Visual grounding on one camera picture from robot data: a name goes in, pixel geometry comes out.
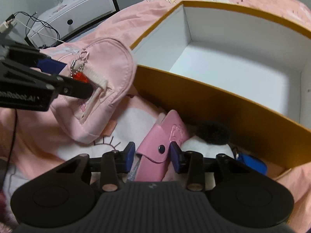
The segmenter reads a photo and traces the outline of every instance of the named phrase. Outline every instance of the cardboard box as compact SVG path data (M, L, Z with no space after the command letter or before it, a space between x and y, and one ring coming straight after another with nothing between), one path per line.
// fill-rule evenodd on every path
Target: cardboard box
M142 97L287 169L311 161L311 32L260 10L183 1L133 45Z

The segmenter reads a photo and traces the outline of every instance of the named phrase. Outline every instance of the red charm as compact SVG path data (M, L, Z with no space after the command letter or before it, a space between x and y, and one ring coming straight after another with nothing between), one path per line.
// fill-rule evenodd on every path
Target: red charm
M73 79L79 80L85 83L89 82L89 79L82 72L77 72L76 74L73 74Z

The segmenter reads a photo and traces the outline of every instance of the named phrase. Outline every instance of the black and white plush toy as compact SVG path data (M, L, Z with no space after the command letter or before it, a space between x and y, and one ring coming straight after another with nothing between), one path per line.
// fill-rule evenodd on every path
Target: black and white plush toy
M216 158L219 153L224 153L234 158L228 145L230 131L221 123L204 121L197 126L195 136L185 141L180 149L184 152L199 152L204 158ZM205 189L211 190L216 186L214 173L205 173Z

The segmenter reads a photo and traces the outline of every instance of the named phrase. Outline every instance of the drawer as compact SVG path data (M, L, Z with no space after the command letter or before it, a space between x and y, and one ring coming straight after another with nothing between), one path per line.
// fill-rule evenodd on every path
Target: drawer
M63 38L84 24L114 10L112 0L86 0L55 18L50 25L59 32L60 38ZM38 32L57 38L56 33L46 27L41 28ZM37 33L32 36L32 41L37 46L43 44L51 46L56 42L54 39Z

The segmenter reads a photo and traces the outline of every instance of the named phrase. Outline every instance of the pink pouch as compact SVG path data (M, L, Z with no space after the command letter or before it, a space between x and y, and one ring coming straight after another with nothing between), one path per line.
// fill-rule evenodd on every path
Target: pink pouch
M154 124L136 153L142 155L135 181L162 181L169 164L169 144L179 146L189 139L177 111L171 110L160 124Z
M85 57L82 59L85 61L82 72L94 87L93 95L87 100L59 95L50 109L69 137L89 144L101 135L116 106L130 89L136 64L129 48L116 39L99 38L84 47L82 44L77 44L80 47L78 53L62 52L61 48L56 47L47 54L67 63L60 74L68 77L71 76L73 62ZM64 44L62 48L65 50L68 47Z

